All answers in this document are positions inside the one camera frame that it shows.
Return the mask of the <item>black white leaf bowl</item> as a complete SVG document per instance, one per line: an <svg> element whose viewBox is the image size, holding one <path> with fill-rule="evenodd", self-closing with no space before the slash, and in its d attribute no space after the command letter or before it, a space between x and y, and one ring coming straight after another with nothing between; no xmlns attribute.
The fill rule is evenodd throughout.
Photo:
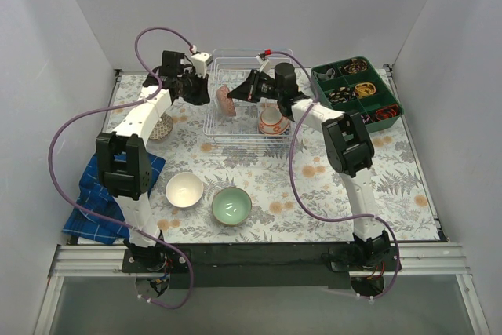
<svg viewBox="0 0 502 335"><path fill-rule="evenodd" d="M224 116L232 118L236 116L236 109L234 101L227 96L229 92L227 85L220 86L216 91L216 101L220 112Z"/></svg>

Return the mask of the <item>white wire dish rack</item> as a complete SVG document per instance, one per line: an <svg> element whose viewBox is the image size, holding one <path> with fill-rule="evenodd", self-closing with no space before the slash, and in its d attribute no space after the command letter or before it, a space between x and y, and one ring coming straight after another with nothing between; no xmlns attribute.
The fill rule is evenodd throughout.
<svg viewBox="0 0 502 335"><path fill-rule="evenodd" d="M258 130L260 113L266 107L274 107L274 100L262 99L258 103L235 100L235 117L224 116L216 101L216 91L222 85L229 90L237 88L249 75L252 69L259 69L256 56L261 49L215 49L212 52L213 62L209 70L210 104L206 109L203 133L216 144L279 144L287 146L294 124L290 123L285 133L287 140L266 140Z"/></svg>

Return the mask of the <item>orange floral bowl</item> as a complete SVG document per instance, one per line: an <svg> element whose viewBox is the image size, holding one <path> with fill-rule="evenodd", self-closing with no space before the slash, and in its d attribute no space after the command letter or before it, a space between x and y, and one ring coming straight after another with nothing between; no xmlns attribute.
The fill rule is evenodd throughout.
<svg viewBox="0 0 502 335"><path fill-rule="evenodd" d="M276 107L266 107L260 113L258 130L265 135L277 136L289 128L290 120L282 115Z"/></svg>

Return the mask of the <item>celadon green bowl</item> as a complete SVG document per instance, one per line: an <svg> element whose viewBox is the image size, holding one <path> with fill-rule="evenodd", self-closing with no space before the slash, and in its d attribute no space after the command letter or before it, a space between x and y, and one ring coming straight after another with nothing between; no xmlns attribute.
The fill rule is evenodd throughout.
<svg viewBox="0 0 502 335"><path fill-rule="evenodd" d="M212 214L225 226L238 226L250 215L252 200L241 188L222 189L213 196Z"/></svg>

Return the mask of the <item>blue zigzag red-inside bowl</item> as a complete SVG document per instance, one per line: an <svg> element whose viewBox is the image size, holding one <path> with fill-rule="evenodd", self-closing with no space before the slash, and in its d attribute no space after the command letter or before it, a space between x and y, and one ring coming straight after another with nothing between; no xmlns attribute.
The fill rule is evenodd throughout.
<svg viewBox="0 0 502 335"><path fill-rule="evenodd" d="M287 139L289 139L289 134L288 133L276 134L276 135L264 134L264 139L266 139L266 140L287 140Z"/></svg>

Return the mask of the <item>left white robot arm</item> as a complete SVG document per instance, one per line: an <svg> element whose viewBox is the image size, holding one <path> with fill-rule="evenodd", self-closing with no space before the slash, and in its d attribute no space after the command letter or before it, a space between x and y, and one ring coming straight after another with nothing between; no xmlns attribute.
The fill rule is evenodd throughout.
<svg viewBox="0 0 502 335"><path fill-rule="evenodd" d="M133 227L129 243L145 247L140 263L151 272L165 267L167 254L155 245L160 229L148 198L153 173L147 140L174 100L182 98L196 106L210 102L207 69L212 62L209 53L187 58L184 53L164 51L161 66L142 85L138 98L141 104L111 132L96 138L99 181L118 203L125 222Z"/></svg>

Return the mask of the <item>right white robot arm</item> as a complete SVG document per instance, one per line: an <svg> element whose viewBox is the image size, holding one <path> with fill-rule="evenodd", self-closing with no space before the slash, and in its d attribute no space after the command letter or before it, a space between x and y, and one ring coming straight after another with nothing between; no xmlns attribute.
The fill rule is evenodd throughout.
<svg viewBox="0 0 502 335"><path fill-rule="evenodd" d="M227 97L250 103L258 103L263 98L274 100L281 114L296 123L296 131L301 126L308 126L322 134L329 164L344 182L351 215L333 219L321 217L301 202L293 174L296 136L292 136L289 149L289 179L293 195L301 209L316 220L329 223L351 220L354 243L358 246L355 262L364 270L373 270L383 261L384 252L390 249L395 235L378 215L370 172L374 156L372 141L358 112L324 107L317 98L311 99L301 92L296 81L294 66L283 62L275 66L272 77L260 70L251 70L246 80Z"/></svg>

